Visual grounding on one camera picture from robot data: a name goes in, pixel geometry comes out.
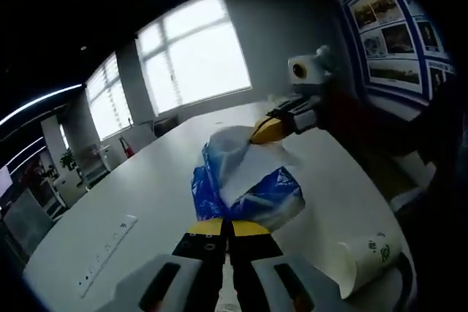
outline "poster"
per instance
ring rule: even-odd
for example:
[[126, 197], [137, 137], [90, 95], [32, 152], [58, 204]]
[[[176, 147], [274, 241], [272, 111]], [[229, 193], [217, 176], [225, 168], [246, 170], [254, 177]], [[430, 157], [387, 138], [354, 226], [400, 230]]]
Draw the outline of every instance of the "poster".
[[349, 30], [347, 41], [355, 51], [354, 68], [362, 75], [357, 85], [428, 102], [454, 75], [453, 70], [437, 66], [449, 58], [437, 29], [416, 0], [339, 3]]
[[422, 93], [417, 60], [368, 60], [369, 81]]
[[455, 68], [450, 64], [445, 64], [438, 61], [427, 61], [428, 76], [431, 84], [429, 85], [430, 99], [438, 92], [440, 86], [452, 80], [456, 76]]

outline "paper cup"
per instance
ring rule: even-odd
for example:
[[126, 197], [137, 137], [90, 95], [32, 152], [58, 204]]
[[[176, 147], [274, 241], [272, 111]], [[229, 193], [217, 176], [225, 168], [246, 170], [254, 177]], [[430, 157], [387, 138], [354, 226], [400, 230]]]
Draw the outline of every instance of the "paper cup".
[[401, 253], [401, 241], [396, 235], [377, 233], [337, 243], [332, 250], [332, 279], [339, 285], [341, 298], [382, 274]]

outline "white table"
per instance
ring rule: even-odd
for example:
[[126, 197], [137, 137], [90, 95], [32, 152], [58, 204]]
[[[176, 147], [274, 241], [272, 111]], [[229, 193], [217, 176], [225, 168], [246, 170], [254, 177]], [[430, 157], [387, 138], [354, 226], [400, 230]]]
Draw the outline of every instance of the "white table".
[[[52, 311], [93, 311], [106, 303], [118, 281], [156, 255], [170, 253], [196, 221], [190, 180], [210, 135], [226, 126], [253, 126], [270, 109], [266, 103], [248, 104], [191, 118], [124, 162], [40, 243], [24, 271], [34, 291]], [[302, 171], [294, 176], [306, 200], [306, 208], [273, 235], [283, 252], [298, 251], [327, 272], [330, 244], [380, 230], [401, 233], [375, 185], [329, 133], [314, 129], [283, 143], [301, 158]], [[138, 222], [79, 298], [78, 277], [124, 214]], [[390, 311], [400, 288], [399, 273], [389, 272], [352, 303], [363, 311]]]

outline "window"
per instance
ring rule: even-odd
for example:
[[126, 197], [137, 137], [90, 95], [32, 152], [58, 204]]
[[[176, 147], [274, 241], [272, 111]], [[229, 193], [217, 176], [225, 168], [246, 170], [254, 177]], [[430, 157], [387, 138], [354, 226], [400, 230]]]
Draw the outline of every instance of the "window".
[[241, 46], [223, 0], [194, 0], [138, 36], [156, 114], [251, 88]]
[[65, 135], [64, 127], [59, 125], [58, 128], [60, 129], [61, 138], [64, 140], [65, 148], [68, 149], [68, 140], [67, 136]]
[[101, 140], [132, 123], [115, 54], [111, 55], [91, 76], [87, 82], [86, 96]]

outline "fire extinguisher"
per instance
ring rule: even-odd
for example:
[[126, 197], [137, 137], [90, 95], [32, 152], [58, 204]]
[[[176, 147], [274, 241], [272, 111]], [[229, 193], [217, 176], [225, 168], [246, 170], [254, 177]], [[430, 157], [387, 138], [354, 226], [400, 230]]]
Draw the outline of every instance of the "fire extinguisher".
[[123, 137], [120, 137], [119, 140], [127, 158], [129, 159], [134, 156], [135, 152], [132, 150], [129, 143]]

